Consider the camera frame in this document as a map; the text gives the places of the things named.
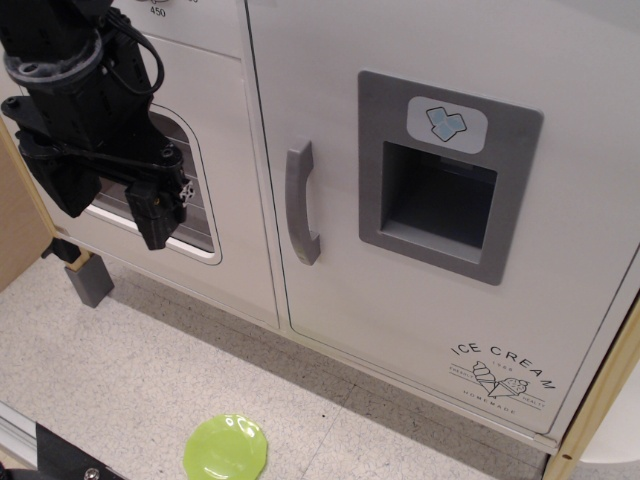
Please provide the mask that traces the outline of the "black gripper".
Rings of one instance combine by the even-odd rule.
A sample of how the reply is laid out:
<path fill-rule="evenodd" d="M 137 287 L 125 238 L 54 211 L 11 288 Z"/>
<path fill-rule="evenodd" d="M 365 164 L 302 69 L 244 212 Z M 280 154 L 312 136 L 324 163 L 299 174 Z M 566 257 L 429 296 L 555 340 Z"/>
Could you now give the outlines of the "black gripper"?
<path fill-rule="evenodd" d="M 165 248 L 187 218 L 188 178 L 180 150 L 149 117 L 164 67 L 151 81 L 140 51 L 154 47 L 133 27 L 4 27 L 1 42 L 9 77 L 27 92 L 2 112 L 21 129 L 33 177 L 76 218 L 99 193 L 88 168 L 138 175 L 125 190 L 131 214 L 147 248 Z"/>

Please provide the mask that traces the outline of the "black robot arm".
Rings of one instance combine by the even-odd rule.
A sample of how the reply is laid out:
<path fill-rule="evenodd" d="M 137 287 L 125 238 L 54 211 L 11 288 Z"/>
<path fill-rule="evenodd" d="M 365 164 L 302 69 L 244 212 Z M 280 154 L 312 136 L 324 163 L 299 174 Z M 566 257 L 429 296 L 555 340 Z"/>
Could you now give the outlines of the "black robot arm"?
<path fill-rule="evenodd" d="M 1 110 L 19 152 L 56 205 L 79 216 L 108 179 L 125 188 L 150 250 L 186 219 L 193 187 L 182 153 L 151 122 L 164 65 L 149 79 L 140 51 L 158 53 L 110 1 L 4 1 L 3 65 L 26 90 Z"/>

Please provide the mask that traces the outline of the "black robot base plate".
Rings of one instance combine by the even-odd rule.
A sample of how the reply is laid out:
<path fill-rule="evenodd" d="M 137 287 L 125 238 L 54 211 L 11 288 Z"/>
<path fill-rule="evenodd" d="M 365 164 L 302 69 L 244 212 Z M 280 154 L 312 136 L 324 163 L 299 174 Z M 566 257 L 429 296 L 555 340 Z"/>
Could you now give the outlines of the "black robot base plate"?
<path fill-rule="evenodd" d="M 36 469 L 8 468 L 1 464 L 1 478 L 14 480 L 122 480 L 118 472 L 48 428 L 36 424 Z"/>

